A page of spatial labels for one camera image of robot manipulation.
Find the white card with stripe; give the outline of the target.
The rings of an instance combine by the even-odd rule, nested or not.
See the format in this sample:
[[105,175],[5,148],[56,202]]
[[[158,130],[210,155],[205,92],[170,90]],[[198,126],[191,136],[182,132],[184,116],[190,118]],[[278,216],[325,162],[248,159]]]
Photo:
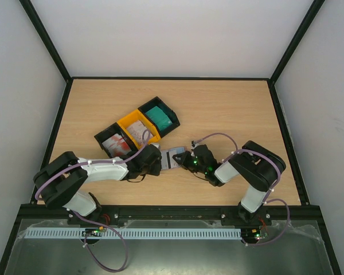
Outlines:
[[166,155],[165,155],[165,165],[164,165],[164,170],[170,170],[170,169],[173,169],[173,168],[178,168],[179,167],[179,164],[177,164],[172,156],[177,154],[177,150],[168,150],[166,152]]

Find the white pink card stack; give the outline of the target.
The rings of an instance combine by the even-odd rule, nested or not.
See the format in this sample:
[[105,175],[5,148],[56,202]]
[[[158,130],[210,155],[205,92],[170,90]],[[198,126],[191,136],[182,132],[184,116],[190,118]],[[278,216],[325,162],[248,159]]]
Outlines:
[[154,125],[147,120],[137,120],[130,124],[126,130],[139,146],[143,145],[147,140],[153,142],[157,139]]

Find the yellow bin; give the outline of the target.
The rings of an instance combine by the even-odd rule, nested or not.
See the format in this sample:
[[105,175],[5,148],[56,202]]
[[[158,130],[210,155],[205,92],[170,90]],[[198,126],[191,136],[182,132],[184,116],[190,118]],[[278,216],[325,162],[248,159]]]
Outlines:
[[156,126],[138,109],[119,119],[117,124],[138,149],[141,148],[148,137],[150,137],[149,144],[157,143],[161,139]]

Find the black bin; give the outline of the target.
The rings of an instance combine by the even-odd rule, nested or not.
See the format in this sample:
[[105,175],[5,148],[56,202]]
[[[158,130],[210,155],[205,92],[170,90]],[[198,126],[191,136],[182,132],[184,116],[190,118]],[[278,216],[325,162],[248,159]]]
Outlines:
[[96,134],[94,138],[110,158],[127,155],[138,150],[118,123],[113,123]]
[[153,123],[161,138],[180,126],[176,113],[158,96],[141,105],[138,110]]

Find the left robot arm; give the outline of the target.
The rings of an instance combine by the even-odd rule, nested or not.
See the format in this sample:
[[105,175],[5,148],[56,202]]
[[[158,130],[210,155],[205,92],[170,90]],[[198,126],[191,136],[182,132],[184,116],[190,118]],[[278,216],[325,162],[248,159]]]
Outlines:
[[86,217],[100,205],[94,195],[80,190],[82,185],[103,180],[134,182],[138,177],[158,176],[161,162],[161,151],[154,144],[111,159],[78,158],[67,151],[34,176],[35,199],[51,210],[63,207]]

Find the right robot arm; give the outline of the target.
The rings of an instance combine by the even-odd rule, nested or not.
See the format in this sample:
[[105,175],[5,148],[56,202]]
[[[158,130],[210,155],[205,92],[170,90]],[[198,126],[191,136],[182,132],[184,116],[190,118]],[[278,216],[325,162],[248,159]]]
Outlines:
[[221,187],[242,176],[249,187],[238,204],[238,217],[247,225],[258,219],[258,210],[286,170],[281,157],[251,140],[222,162],[214,158],[206,145],[197,145],[191,151],[175,154],[173,159],[192,174],[202,174],[204,180],[214,187]]

